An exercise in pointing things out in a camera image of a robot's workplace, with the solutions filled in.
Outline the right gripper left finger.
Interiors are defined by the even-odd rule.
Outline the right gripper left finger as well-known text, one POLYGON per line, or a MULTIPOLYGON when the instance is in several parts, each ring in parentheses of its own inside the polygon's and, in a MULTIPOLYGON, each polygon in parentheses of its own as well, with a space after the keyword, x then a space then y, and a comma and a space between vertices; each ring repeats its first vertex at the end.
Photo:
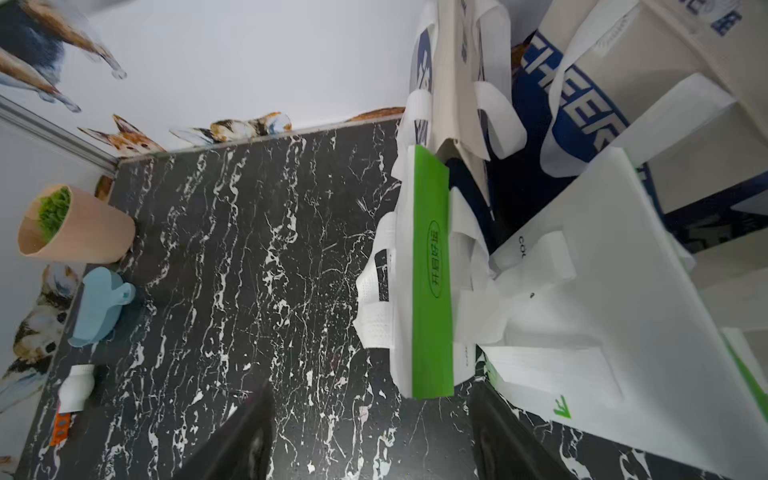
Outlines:
POLYGON ((266 479, 274 441, 275 398, 264 383, 173 475, 173 479, 266 479))

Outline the green white takeout bag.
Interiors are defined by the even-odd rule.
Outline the green white takeout bag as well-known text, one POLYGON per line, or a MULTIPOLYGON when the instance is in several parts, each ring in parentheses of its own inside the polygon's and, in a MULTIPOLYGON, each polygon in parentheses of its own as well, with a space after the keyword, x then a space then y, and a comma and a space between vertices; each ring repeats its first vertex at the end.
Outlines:
POLYGON ((368 259, 356 280, 353 326, 366 349, 386 349, 390 373, 404 397, 450 397, 474 374, 454 355, 449 253, 449 169, 418 141, 415 124, 432 120, 432 95, 413 91, 397 132, 392 177, 400 190, 394 211, 376 229, 372 255, 385 253, 387 299, 380 297, 376 262, 368 259))

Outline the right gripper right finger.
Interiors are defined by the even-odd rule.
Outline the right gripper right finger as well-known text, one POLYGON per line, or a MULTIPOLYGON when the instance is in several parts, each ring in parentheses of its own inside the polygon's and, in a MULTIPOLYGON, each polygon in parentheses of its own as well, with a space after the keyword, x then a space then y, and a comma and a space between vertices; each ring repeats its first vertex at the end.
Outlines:
POLYGON ((469 414, 479 479, 574 479, 488 383, 472 387, 469 414))

